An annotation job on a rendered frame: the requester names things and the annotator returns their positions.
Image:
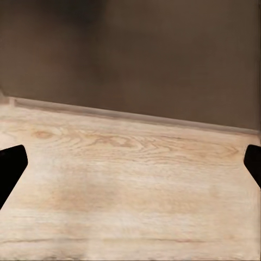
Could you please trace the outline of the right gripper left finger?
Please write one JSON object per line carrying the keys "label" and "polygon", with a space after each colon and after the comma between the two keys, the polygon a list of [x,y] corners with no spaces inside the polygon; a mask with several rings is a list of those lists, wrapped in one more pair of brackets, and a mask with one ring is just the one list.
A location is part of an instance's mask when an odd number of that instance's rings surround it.
{"label": "right gripper left finger", "polygon": [[24,145],[0,151],[0,209],[28,165]]}

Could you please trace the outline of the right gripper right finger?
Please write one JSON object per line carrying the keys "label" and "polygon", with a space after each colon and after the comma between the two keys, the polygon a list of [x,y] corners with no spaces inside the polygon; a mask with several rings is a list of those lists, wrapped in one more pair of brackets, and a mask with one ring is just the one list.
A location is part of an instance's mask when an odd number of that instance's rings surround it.
{"label": "right gripper right finger", "polygon": [[248,145],[244,165],[261,188],[261,146]]}

